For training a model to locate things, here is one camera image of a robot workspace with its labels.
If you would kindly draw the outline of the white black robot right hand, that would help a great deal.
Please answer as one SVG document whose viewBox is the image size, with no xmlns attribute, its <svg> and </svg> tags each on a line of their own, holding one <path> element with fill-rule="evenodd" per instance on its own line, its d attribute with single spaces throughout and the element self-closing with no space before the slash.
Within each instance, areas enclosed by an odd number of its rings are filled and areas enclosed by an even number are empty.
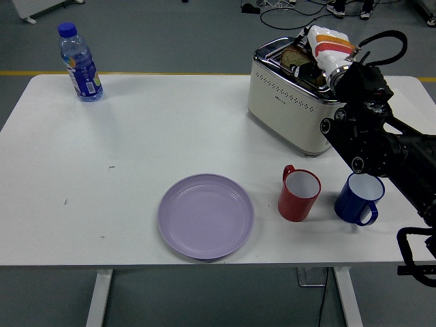
<svg viewBox="0 0 436 327">
<path fill-rule="evenodd" d="M 348 36 L 335 30 L 317 25 L 303 28 L 293 44 L 299 44 L 307 39 L 311 53 L 317 66 L 325 73 L 326 80 L 331 82 L 338 78 L 351 64 L 351 55 L 355 47 L 350 43 Z"/>
</svg>

